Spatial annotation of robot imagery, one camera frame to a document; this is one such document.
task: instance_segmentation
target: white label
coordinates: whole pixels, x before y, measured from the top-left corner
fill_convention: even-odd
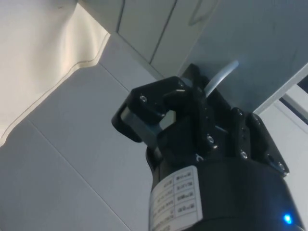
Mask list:
[[[149,231],[180,231],[203,218],[198,172],[189,166],[159,182],[151,193]]]

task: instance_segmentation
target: white wall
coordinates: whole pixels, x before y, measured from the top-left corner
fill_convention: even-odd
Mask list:
[[[154,81],[111,37],[100,64],[74,73],[0,148],[0,230],[144,231],[152,175],[145,146],[112,128],[132,88]],[[307,133],[277,103],[261,117],[308,221]]]

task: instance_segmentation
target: screw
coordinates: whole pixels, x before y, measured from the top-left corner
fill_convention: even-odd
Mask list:
[[[141,95],[140,96],[140,99],[142,102],[146,103],[148,101],[148,99],[144,96],[144,95]]]
[[[244,159],[247,159],[247,158],[248,158],[247,153],[244,152],[243,150],[241,150],[241,156],[242,156],[242,158],[244,158]]]
[[[284,166],[283,166],[282,163],[278,162],[278,165],[279,165],[279,167],[280,167],[283,171],[285,171],[285,168],[284,168]]]
[[[180,86],[181,88],[183,88],[183,87],[184,87],[184,84],[183,84],[181,81],[179,81],[179,86]]]
[[[256,122],[258,122],[258,125],[261,125],[260,120],[256,114],[252,114],[252,117],[255,119]]]
[[[242,113],[242,111],[241,111],[240,109],[237,108],[236,111],[237,111],[237,113],[238,113],[240,116],[243,115],[243,113]]]
[[[206,138],[207,138],[207,141],[209,141],[210,143],[214,143],[215,142],[213,137],[211,137],[209,134],[206,136]]]

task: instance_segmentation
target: cabinet door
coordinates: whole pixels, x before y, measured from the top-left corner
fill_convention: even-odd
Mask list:
[[[109,33],[117,30],[124,0],[81,0],[79,3]]]
[[[239,66],[218,90],[232,106],[254,111],[282,86],[285,92],[308,74],[306,68],[297,75],[308,63],[308,27],[303,23],[308,21],[307,11],[305,0],[221,0],[184,59],[172,55],[174,51],[168,51],[168,57],[158,56],[158,49],[152,65],[171,76],[194,63],[212,78],[226,64],[238,60]]]
[[[164,31],[175,0],[126,0],[119,34],[148,62]]]
[[[219,0],[178,0],[151,65],[164,77],[178,74]]]

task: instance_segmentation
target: white cloth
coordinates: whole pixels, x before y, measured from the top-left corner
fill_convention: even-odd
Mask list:
[[[0,0],[0,146],[12,129],[109,39],[74,0]]]

